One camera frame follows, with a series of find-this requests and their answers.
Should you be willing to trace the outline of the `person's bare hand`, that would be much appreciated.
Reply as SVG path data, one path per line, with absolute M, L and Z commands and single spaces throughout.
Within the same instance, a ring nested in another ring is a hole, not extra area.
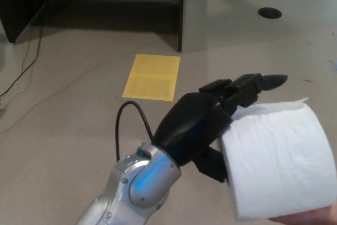
M 336 203 L 334 205 L 310 210 L 306 212 L 300 212 L 296 214 L 289 214 L 285 216 L 278 216 L 275 218 L 269 218 L 272 222 L 281 224 L 336 224 Z

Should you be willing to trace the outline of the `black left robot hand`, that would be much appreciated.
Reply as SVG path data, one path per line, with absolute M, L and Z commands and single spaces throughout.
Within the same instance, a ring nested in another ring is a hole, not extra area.
M 238 107 L 251 106 L 262 91 L 273 90 L 287 79 L 284 74 L 244 74 L 187 93 L 161 121 L 152 142 L 178 167 L 193 162 L 202 174 L 223 183 L 228 179 L 223 155 L 210 145 L 229 128 Z

